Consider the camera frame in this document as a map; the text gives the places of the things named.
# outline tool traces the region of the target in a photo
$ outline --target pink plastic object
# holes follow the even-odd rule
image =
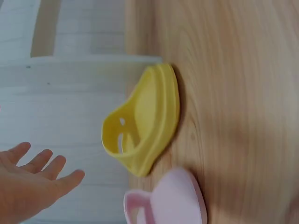
[[[153,193],[131,190],[125,194],[128,224],[139,208],[137,224],[207,224],[204,199],[194,176],[182,168],[168,172]]]

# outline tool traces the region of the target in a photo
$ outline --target wooden floor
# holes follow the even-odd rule
[[[172,143],[147,178],[197,177],[209,224],[299,223],[299,1],[127,0],[126,48],[176,68]]]

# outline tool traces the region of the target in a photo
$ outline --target yellow toy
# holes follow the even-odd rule
[[[146,176],[175,132],[179,109],[178,83],[172,67],[148,67],[127,102],[104,120],[105,150],[132,174]],[[120,134],[122,152],[118,149]]]

